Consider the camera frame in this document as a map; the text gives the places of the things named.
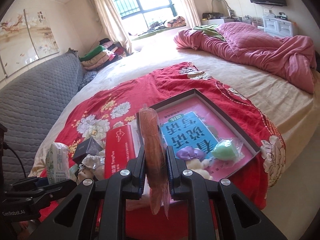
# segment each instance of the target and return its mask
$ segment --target purple fabric flower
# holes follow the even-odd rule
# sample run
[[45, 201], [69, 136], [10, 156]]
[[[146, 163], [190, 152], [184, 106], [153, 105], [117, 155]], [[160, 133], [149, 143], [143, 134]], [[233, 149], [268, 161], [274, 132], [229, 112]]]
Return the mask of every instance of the purple fabric flower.
[[177, 151], [176, 156], [179, 159], [189, 161], [191, 159], [199, 159], [202, 161], [205, 157], [205, 153], [199, 149], [194, 149], [192, 146], [184, 147]]

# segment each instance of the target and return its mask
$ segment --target red floral blanket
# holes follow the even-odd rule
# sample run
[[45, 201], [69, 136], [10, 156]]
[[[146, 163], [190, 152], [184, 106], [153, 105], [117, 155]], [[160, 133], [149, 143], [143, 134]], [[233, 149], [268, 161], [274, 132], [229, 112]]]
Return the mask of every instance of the red floral blanket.
[[[257, 207], [263, 209], [268, 186], [272, 186], [284, 170], [284, 141], [271, 121], [247, 98], [197, 70], [192, 63], [183, 62], [155, 70], [111, 90], [98, 92], [73, 110], [56, 142], [69, 146], [71, 167], [76, 147], [84, 139], [93, 137], [104, 146], [106, 132], [134, 121], [135, 114], [144, 103], [151, 106], [193, 88], [218, 105], [261, 146], [261, 154], [230, 179]], [[55, 206], [53, 204], [43, 210], [41, 218], [44, 219]], [[184, 203], [170, 207], [169, 220], [163, 211], [152, 216], [150, 208], [127, 212], [127, 235], [138, 239], [182, 238], [188, 234], [187, 213]]]

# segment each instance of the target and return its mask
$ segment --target pink quilted comforter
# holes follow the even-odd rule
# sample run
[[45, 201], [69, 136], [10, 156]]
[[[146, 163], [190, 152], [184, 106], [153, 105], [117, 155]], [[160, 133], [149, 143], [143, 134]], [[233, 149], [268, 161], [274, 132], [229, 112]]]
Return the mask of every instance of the pink quilted comforter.
[[221, 41], [201, 31], [182, 30], [175, 36], [178, 49], [203, 50], [225, 60], [251, 65], [277, 75], [310, 94], [316, 68], [313, 41], [307, 36], [272, 37], [245, 23], [225, 23], [217, 28]]

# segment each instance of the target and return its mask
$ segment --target white drawer cabinet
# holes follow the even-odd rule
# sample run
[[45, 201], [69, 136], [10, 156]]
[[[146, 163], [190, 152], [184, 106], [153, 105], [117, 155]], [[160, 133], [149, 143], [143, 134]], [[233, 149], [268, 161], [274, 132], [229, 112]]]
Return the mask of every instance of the white drawer cabinet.
[[263, 18], [264, 31], [271, 36], [293, 37], [298, 35], [298, 28], [295, 23], [278, 18]]
[[278, 32], [278, 23], [274, 19], [265, 18], [263, 19], [264, 29], [268, 31]]

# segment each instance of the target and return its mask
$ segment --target drawer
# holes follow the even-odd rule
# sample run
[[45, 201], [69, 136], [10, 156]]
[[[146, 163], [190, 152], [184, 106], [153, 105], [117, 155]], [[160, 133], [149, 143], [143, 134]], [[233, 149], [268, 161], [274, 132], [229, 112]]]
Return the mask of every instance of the drawer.
[[278, 23], [277, 22], [278, 21], [276, 21], [276, 20], [264, 18], [263, 19], [263, 24], [264, 24], [265, 30], [278, 32]]
[[268, 33], [269, 35], [273, 36], [273, 37], [279, 37], [279, 34], [278, 33], [273, 33], [273, 32], [270, 32], [268, 30], [264, 30], [265, 33]]
[[279, 34], [293, 37], [292, 25], [290, 23], [278, 21], [278, 30]]

